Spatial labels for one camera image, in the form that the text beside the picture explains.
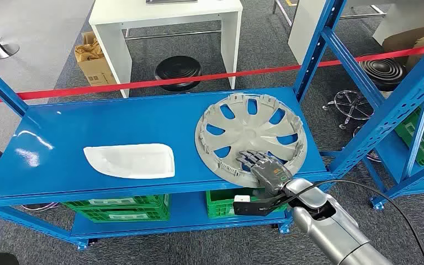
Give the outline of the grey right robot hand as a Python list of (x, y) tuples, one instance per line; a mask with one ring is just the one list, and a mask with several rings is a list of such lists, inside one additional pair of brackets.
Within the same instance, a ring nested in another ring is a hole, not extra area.
[(277, 196), (293, 180), (290, 170), (276, 157), (254, 150), (240, 151), (239, 154), (236, 160), (256, 177), (259, 186), (264, 187), (265, 196)]

